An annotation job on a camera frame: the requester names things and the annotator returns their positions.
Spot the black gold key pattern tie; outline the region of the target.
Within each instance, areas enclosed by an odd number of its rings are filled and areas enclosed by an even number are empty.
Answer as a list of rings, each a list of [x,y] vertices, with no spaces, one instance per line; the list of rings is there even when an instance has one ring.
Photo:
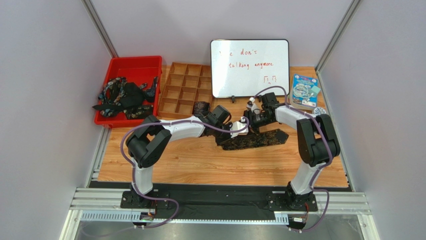
[[[288,140],[289,135],[281,129],[274,129],[259,134],[249,133],[238,135],[218,145],[226,151],[246,150],[260,147],[283,145]]]

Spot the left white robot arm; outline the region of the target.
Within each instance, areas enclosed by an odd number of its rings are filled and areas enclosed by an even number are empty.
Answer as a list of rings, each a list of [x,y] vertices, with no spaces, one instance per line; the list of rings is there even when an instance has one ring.
[[[170,142],[199,137],[214,136],[225,140],[247,132],[248,120],[230,122],[230,112],[217,106],[213,111],[196,113],[176,120],[159,120],[154,115],[145,118],[142,124],[132,128],[122,137],[120,152],[131,164],[132,190],[147,198],[153,189],[153,166],[161,158]]]

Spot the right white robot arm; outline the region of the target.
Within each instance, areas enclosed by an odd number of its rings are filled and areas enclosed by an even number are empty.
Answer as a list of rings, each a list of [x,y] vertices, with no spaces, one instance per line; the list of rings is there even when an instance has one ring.
[[[297,131],[301,163],[296,176],[287,185],[286,205],[297,209],[309,202],[320,173],[341,151],[331,117],[328,114],[313,115],[286,102],[279,103],[273,92],[261,97],[260,107],[251,97],[244,116],[255,133],[260,127],[272,123],[285,124]]]

